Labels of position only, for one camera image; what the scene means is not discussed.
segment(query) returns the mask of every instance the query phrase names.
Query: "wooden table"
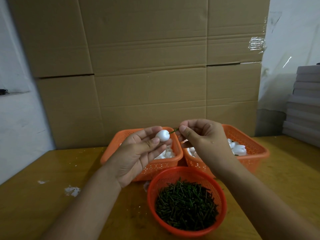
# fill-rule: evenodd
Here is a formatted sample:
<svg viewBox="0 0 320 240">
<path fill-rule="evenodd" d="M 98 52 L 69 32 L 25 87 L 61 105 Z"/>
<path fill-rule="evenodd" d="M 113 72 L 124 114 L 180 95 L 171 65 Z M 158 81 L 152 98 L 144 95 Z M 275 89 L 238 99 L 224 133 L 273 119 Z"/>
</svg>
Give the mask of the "wooden table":
<svg viewBox="0 0 320 240">
<path fill-rule="evenodd" d="M 256 176 L 303 217 L 320 227 L 320 149 L 287 136 L 260 137 L 270 150 Z M 49 151 L 0 185 L 0 239 L 38 239 L 99 168 L 105 147 Z M 222 225 L 201 239 L 260 239 L 228 189 Z M 164 230 L 147 206 L 143 182 L 120 193 L 100 239 L 178 239 Z"/>
</svg>

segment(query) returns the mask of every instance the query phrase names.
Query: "packing tape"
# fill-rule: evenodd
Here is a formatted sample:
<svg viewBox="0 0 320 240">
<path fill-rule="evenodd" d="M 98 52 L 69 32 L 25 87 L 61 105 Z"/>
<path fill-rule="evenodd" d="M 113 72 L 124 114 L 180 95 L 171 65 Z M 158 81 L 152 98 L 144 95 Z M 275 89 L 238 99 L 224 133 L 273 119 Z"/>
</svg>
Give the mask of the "packing tape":
<svg viewBox="0 0 320 240">
<path fill-rule="evenodd" d="M 261 51 L 261 53 L 262 53 L 263 49 L 264 49 L 264 42 L 265 42 L 265 39 L 263 37 L 252 37 L 250 39 L 248 48 L 251 51 L 262 50 Z"/>
</svg>

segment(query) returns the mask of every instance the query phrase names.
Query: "orange basket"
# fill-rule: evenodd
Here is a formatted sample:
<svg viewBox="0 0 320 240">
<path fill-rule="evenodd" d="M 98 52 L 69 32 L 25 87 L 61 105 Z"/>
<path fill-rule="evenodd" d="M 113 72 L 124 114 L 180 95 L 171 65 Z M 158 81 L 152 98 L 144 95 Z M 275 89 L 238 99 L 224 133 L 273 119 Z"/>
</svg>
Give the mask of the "orange basket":
<svg viewBox="0 0 320 240">
<path fill-rule="evenodd" d="M 162 127 L 162 128 L 169 132 L 172 132 L 174 130 L 170 127 Z M 142 129 L 125 129 L 116 133 L 100 159 L 101 164 L 104 164 L 111 157 L 111 155 L 120 146 L 120 143 L 122 143 L 129 135 L 140 130 Z M 182 148 L 178 140 L 178 137 L 175 133 L 170 134 L 170 138 L 172 139 L 172 150 L 176 154 L 176 156 L 172 158 L 153 160 L 145 167 L 144 170 L 142 170 L 142 172 L 133 181 L 151 180 L 155 175 L 157 175 L 163 169 L 176 167 L 178 165 L 178 161 L 183 157 Z"/>
<path fill-rule="evenodd" d="M 237 156 L 237 158 L 242 163 L 242 165 L 244 165 L 250 172 L 254 173 L 260 165 L 261 160 L 269 157 L 269 150 L 237 128 L 228 124 L 223 124 L 222 126 L 227 138 L 230 138 L 233 141 L 237 141 L 241 145 L 245 145 L 248 155 Z M 189 167 L 201 170 L 215 178 L 208 166 L 205 165 L 205 163 L 201 159 L 191 156 L 185 148 L 183 148 L 182 150 L 184 157 L 186 158 L 186 163 Z"/>
<path fill-rule="evenodd" d="M 197 182 L 203 187 L 211 190 L 212 196 L 214 198 L 214 203 L 218 205 L 217 210 L 219 212 L 216 218 L 217 221 L 212 226 L 200 231 L 184 231 L 170 226 L 169 224 L 164 222 L 156 213 L 155 203 L 159 195 L 159 190 L 163 187 L 168 186 L 168 183 L 175 183 L 180 177 L 182 180 Z M 185 238 L 201 237 L 217 229 L 218 226 L 220 226 L 220 224 L 223 222 L 223 219 L 226 216 L 227 212 L 226 197 L 219 184 L 206 173 L 188 167 L 169 168 L 155 176 L 148 188 L 147 201 L 152 215 L 162 227 L 164 227 L 172 234 Z"/>
</svg>

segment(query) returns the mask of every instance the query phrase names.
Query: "left hand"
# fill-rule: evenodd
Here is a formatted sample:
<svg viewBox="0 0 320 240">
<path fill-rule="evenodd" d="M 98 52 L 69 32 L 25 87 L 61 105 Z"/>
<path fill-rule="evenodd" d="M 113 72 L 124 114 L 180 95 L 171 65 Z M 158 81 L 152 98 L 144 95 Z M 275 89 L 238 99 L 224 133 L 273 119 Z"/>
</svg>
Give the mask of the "left hand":
<svg viewBox="0 0 320 240">
<path fill-rule="evenodd" d="M 155 137 L 161 130 L 161 126 L 153 126 L 131 134 L 107 160 L 105 166 L 112 168 L 122 188 L 172 144 L 171 139 L 160 143 L 159 138 Z"/>
</svg>

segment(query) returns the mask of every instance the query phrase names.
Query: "white wall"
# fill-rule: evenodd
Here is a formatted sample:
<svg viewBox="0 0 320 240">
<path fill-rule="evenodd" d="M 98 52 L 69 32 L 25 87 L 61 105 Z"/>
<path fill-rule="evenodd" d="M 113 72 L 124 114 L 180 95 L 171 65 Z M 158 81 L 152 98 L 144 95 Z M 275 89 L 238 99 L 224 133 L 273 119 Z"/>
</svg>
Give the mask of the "white wall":
<svg viewBox="0 0 320 240">
<path fill-rule="evenodd" d="M 320 0 L 270 0 L 257 130 L 280 131 L 298 66 L 320 62 Z"/>
<path fill-rule="evenodd" d="M 0 0 L 0 184 L 54 149 L 8 6 Z"/>
</svg>

